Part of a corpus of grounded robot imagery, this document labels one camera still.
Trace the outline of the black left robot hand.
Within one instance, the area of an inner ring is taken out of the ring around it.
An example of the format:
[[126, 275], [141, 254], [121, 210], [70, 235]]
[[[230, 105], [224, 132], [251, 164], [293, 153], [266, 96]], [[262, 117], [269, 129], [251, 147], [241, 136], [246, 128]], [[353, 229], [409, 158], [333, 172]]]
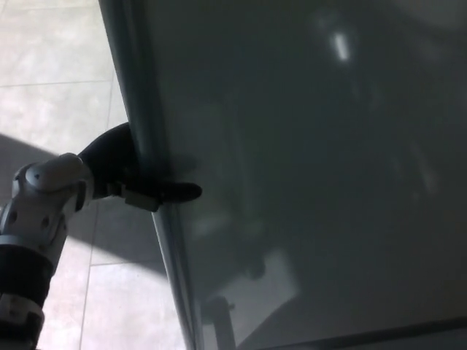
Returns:
[[101, 134], [78, 157], [93, 175], [93, 200], [120, 197], [129, 206], [156, 212], [163, 204], [187, 203], [202, 194], [194, 183], [145, 176], [127, 122]]

